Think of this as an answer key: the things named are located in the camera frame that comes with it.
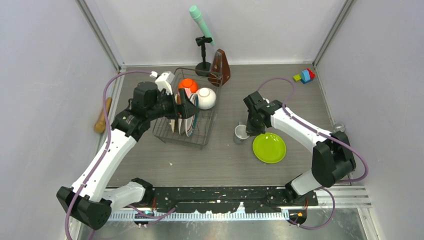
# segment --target white wall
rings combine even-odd
[[[364,183],[388,240],[424,239],[423,7],[356,1],[318,65],[335,121],[369,163]]]
[[[2,1],[0,29],[0,236],[58,240],[115,71],[73,0]]]
[[[206,47],[209,60],[221,48],[231,64],[312,62],[344,2],[88,0],[126,65],[199,63],[195,38],[203,34],[190,16],[192,5],[215,39],[214,47]]]

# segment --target yellow block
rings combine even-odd
[[[296,82],[300,81],[301,79],[302,79],[302,78],[301,78],[300,73],[299,73],[299,74],[297,74],[297,75],[294,75],[294,76],[293,76],[293,80],[294,80],[294,81],[296,81]]]

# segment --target green plate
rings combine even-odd
[[[286,144],[277,134],[267,132],[253,140],[253,152],[264,163],[276,164],[286,155]]]

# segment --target gray floor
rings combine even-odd
[[[174,71],[175,68],[144,69],[161,73]],[[216,122],[204,149],[165,144],[154,137],[150,129],[122,160],[109,186],[119,187],[136,177],[154,186],[284,185],[310,169],[311,153],[281,131],[268,130],[281,136],[287,146],[285,158],[276,164],[265,164],[255,157],[252,137],[244,145],[235,145],[233,131],[238,121],[246,122],[247,119],[243,98],[256,91],[263,81],[275,76],[291,78],[306,68],[312,69],[312,65],[234,65],[230,68],[231,79],[221,88]],[[130,74],[124,78],[117,112],[127,106],[128,99],[133,97],[134,88],[142,81],[151,81],[151,78],[141,74]],[[330,130],[332,126],[318,80],[296,84],[297,92],[287,106],[314,125]],[[291,90],[289,83],[274,81],[260,93],[271,101],[283,101]]]
[[[94,239],[121,240],[366,240],[357,209],[336,210],[324,228],[305,230],[285,220],[160,222],[138,229],[134,222],[108,222]],[[330,216],[330,209],[309,209],[305,226],[319,226]],[[91,229],[83,225],[79,239],[85,240]]]

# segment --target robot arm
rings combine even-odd
[[[262,98],[257,91],[247,96],[244,103],[248,108],[246,124],[248,135],[257,136],[265,133],[265,128],[274,127],[287,133],[312,153],[311,169],[285,185],[285,194],[289,201],[299,199],[306,193],[322,186],[329,188],[356,168],[351,151],[318,134],[332,136],[350,145],[344,132],[331,133],[323,130],[297,116],[281,102],[277,100],[269,102]],[[316,132],[305,128],[293,117],[315,129]]]
[[[76,197],[71,210],[72,217],[98,230],[116,210],[132,203],[150,203],[154,196],[153,186],[142,179],[135,178],[127,185],[112,191],[105,191],[105,188],[124,156],[150,128],[151,121],[161,117],[187,119],[199,112],[184,89],[179,90],[180,96],[183,96],[180,98],[181,104],[176,103],[170,85],[173,80],[174,75],[171,72],[164,72],[157,77],[155,83],[141,82],[137,85],[133,98],[128,101],[128,107],[118,113],[111,124],[111,143],[107,154],[98,164],[103,149],[107,146],[105,142],[102,150],[72,186],[62,186],[57,192],[56,197],[65,212],[68,211],[76,190],[96,164],[97,168]]]

